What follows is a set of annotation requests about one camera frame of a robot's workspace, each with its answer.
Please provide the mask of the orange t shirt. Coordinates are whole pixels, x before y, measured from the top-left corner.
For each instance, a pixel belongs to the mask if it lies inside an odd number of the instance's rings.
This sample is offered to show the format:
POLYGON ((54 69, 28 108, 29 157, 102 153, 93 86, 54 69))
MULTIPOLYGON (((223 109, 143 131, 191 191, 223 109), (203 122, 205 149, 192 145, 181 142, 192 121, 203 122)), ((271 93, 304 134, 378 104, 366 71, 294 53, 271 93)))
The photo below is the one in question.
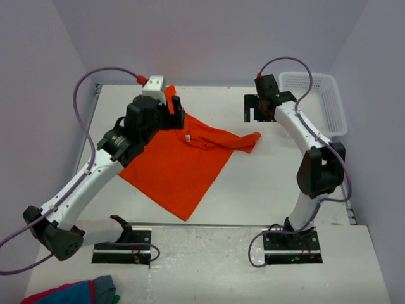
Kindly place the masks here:
POLYGON ((186 115, 182 130, 159 131, 119 176, 186 221, 234 151, 250 153, 259 132, 237 136, 186 115))

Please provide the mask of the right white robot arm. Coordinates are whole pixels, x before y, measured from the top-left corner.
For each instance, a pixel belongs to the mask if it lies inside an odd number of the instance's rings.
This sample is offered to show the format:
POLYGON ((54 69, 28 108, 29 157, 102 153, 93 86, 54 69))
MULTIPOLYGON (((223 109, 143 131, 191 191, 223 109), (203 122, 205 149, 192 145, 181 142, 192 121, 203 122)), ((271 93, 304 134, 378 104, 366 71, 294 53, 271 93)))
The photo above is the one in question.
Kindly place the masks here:
POLYGON ((244 121, 279 123, 302 154, 296 175, 299 197, 292 213, 276 233, 306 234, 313 228, 321 204, 344 181, 342 163, 346 149, 316 130, 299 109, 297 98, 290 91, 280 91, 272 74, 259 73, 254 83, 256 94, 244 96, 244 121))

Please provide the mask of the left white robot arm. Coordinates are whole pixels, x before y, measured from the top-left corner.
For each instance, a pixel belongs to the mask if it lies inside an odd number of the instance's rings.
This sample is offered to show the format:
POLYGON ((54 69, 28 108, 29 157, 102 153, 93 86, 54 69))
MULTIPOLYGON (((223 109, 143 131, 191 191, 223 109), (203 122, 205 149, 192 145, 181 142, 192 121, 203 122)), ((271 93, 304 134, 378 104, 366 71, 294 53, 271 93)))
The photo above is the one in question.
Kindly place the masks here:
POLYGON ((59 261, 69 259, 84 246, 126 246, 132 227, 120 216, 97 221, 78 218, 96 194, 144 152, 159 131, 181 130, 184 125, 185 111, 178 96, 165 104, 150 96, 136 96, 125 116, 117 119, 92 150, 87 164, 56 197, 39 208, 29 206, 24 211, 32 235, 59 261))

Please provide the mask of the white plastic basket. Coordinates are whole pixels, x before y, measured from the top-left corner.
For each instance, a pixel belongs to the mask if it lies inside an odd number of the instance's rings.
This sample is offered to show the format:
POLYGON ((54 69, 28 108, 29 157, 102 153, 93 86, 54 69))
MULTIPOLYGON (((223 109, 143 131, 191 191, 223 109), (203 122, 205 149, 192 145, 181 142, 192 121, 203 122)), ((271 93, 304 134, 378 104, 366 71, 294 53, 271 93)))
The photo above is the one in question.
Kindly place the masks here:
MULTIPOLYGON (((311 91, 299 103, 299 109, 324 136, 331 139, 347 134, 346 117, 335 79, 322 73, 313 73, 312 76, 311 91)), ((278 79, 280 90, 290 91, 296 98, 300 98, 309 87, 306 72, 282 72, 278 79)))

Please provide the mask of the grey folded t shirt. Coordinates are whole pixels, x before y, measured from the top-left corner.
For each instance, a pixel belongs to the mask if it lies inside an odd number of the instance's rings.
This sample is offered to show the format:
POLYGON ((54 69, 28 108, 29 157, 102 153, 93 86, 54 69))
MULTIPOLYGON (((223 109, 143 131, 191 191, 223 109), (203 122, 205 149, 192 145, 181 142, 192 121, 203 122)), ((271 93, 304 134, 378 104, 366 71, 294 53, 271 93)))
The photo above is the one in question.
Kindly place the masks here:
POLYGON ((111 275, 102 275, 92 280, 95 304, 112 304, 116 287, 111 275))

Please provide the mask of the green folded t shirt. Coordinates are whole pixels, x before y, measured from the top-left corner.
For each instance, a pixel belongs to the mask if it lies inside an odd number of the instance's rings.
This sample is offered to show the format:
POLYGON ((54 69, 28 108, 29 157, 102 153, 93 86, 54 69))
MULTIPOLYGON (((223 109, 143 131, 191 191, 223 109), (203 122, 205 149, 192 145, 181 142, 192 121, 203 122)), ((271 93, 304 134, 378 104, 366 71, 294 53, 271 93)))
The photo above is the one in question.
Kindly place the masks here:
POLYGON ((114 295, 114 297, 113 297, 113 301, 112 301, 112 304, 118 304, 118 302, 120 301, 120 296, 119 295, 114 295))

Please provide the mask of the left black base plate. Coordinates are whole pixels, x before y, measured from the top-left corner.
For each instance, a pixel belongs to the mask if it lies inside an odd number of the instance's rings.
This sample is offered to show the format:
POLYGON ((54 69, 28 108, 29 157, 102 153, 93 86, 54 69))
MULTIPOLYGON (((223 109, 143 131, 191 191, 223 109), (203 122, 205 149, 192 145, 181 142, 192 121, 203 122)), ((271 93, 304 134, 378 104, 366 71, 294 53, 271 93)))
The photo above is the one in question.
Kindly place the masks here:
POLYGON ((92 251, 92 264, 147 265, 150 266, 152 249, 139 243, 151 243, 152 228, 134 226, 123 243, 135 243, 135 246, 117 246, 97 244, 92 251))

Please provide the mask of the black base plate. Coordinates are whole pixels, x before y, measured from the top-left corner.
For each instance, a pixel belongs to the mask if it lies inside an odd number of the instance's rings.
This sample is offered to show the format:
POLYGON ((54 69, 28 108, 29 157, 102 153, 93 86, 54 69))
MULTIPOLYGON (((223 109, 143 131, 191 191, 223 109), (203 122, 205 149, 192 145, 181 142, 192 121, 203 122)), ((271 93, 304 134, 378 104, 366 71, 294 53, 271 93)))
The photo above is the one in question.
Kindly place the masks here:
POLYGON ((147 265, 150 266, 152 249, 139 243, 151 243, 152 228, 134 226, 123 243, 135 243, 135 246, 117 246, 97 244, 92 251, 92 264, 147 265))
POLYGON ((263 231, 263 249, 266 265, 321 264, 323 258, 316 229, 299 234, 282 234, 283 227, 273 225, 263 231))

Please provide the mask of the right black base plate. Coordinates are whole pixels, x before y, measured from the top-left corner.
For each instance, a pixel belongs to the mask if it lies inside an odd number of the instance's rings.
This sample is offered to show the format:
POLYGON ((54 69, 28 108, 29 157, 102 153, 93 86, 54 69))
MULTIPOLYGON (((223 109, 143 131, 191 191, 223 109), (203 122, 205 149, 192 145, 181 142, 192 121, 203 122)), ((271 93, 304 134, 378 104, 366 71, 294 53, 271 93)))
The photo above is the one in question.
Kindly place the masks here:
POLYGON ((316 229, 299 234, 282 234, 283 227, 273 225, 263 231, 263 249, 266 265, 321 264, 323 258, 316 229))

